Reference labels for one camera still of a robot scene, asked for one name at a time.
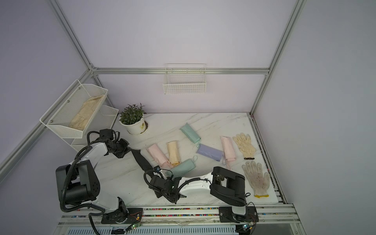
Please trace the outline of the white speckled work glove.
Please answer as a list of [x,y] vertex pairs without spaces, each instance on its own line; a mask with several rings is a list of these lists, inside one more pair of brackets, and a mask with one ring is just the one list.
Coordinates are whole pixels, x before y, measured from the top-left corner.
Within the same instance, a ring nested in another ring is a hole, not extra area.
[[254,197],[269,197],[267,190],[270,187],[270,175],[268,172],[263,172],[262,164],[252,160],[243,164],[242,169],[254,191]]

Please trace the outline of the pink umbrella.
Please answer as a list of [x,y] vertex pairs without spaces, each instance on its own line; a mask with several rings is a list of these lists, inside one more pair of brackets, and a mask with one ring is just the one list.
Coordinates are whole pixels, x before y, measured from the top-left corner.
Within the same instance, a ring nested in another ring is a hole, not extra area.
[[147,148],[148,153],[151,155],[151,157],[154,159],[154,161],[157,163],[158,166],[165,169],[171,169],[173,168],[171,162],[168,160],[168,158],[165,156],[165,154],[160,150],[160,148],[153,144],[150,147]]
[[226,165],[226,168],[228,170],[230,170],[231,169],[230,163],[237,160],[237,156],[236,156],[233,144],[232,144],[232,140],[230,137],[221,136],[221,144],[222,144],[223,153],[224,153],[223,164]]

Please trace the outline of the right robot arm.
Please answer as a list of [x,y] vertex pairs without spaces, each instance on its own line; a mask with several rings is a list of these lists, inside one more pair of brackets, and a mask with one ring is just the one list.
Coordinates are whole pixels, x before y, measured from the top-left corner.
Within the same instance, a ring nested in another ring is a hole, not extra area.
[[245,177],[216,166],[198,177],[178,177],[171,169],[155,167],[144,173],[144,181],[158,198],[177,204],[181,198],[208,193],[231,206],[233,215],[246,216]]

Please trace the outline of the purple umbrella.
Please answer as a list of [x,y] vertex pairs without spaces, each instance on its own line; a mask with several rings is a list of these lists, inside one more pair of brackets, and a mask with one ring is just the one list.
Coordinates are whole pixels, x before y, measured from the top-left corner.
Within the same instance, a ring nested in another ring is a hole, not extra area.
[[206,146],[204,144],[200,144],[198,146],[198,150],[196,153],[207,158],[213,159],[217,162],[220,162],[221,159],[224,157],[223,151],[212,148],[210,146]]

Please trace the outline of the green umbrella near front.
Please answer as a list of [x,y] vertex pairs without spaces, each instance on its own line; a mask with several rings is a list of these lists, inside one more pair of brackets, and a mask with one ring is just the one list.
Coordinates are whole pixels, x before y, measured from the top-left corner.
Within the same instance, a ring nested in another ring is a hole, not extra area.
[[166,177],[178,178],[184,177],[187,173],[196,168],[195,162],[197,161],[198,156],[195,155],[193,158],[187,159],[181,164],[171,168],[164,172]]

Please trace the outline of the black umbrella sleeve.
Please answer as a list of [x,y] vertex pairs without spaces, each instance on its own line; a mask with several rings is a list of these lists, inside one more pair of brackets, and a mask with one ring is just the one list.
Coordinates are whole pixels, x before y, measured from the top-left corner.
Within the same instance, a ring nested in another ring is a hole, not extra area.
[[153,167],[149,161],[141,154],[140,150],[131,149],[134,159],[144,172],[152,171]]

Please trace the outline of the potted green plant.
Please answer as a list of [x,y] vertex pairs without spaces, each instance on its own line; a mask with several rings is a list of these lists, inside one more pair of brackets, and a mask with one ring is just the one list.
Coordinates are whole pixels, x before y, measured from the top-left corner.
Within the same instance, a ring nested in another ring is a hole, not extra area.
[[144,106],[141,103],[139,105],[128,104],[120,113],[119,122],[125,126],[129,134],[140,135],[146,131],[144,114]]

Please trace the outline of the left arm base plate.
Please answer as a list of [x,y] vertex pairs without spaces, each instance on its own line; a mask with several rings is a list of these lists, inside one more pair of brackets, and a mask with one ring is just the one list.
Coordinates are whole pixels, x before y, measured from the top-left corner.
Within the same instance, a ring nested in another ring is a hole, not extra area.
[[116,210],[105,213],[102,216],[101,224],[133,224],[141,221],[143,208],[127,208],[126,211]]

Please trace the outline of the cream glove in shelf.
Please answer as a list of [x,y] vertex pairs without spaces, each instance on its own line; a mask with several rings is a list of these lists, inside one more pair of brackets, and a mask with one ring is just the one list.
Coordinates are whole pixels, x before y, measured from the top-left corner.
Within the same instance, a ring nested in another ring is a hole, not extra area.
[[88,125],[96,108],[99,106],[104,95],[91,97],[83,103],[79,112],[74,116],[69,124],[69,128],[83,131]]

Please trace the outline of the yellow umbrella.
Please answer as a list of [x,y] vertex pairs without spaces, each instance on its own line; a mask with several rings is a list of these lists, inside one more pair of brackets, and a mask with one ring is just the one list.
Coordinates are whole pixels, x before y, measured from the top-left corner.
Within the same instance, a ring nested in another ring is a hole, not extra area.
[[167,151],[169,155],[169,162],[172,166],[179,165],[180,162],[180,154],[179,154],[179,148],[178,148],[178,142],[172,141],[167,143]]

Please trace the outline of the cream work glove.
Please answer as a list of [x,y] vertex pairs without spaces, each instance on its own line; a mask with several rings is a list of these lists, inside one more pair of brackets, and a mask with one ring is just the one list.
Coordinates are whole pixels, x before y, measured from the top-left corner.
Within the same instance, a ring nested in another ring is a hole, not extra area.
[[237,144],[238,149],[243,154],[244,159],[254,160],[256,149],[252,145],[250,135],[245,135],[244,133],[237,134],[233,137],[234,142]]

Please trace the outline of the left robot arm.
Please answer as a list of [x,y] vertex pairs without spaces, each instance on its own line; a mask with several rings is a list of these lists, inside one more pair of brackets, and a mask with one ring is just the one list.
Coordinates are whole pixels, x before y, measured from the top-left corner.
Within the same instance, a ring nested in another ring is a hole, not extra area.
[[123,158],[128,153],[128,142],[120,132],[112,129],[90,131],[87,145],[78,151],[74,160],[56,169],[56,182],[60,209],[72,212],[81,208],[98,210],[96,216],[128,216],[128,210],[119,197],[101,190],[95,167],[102,157],[114,155]]

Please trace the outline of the white tiered mesh shelf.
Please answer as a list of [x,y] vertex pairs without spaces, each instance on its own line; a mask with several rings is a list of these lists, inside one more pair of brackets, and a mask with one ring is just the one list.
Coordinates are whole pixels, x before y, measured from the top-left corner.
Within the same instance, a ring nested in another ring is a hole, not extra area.
[[108,90],[76,80],[42,115],[40,122],[75,151],[87,145],[90,131],[111,129],[118,109],[108,105]]

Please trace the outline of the green umbrella at back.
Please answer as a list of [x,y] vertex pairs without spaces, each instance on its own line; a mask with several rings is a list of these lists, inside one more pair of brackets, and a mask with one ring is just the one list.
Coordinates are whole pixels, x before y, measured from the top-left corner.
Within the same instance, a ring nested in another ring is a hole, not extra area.
[[184,126],[180,128],[180,130],[183,132],[183,134],[193,143],[193,144],[199,144],[201,141],[201,137],[197,134],[196,131],[188,124],[186,123]]

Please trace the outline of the black umbrella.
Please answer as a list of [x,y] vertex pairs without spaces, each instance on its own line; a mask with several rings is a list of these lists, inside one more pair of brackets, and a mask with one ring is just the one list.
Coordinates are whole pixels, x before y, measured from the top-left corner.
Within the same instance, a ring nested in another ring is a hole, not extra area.
[[154,168],[152,171],[152,174],[153,176],[151,178],[150,184],[157,198],[160,198],[163,196],[162,190],[164,189],[164,186],[165,186],[165,180],[159,168]]

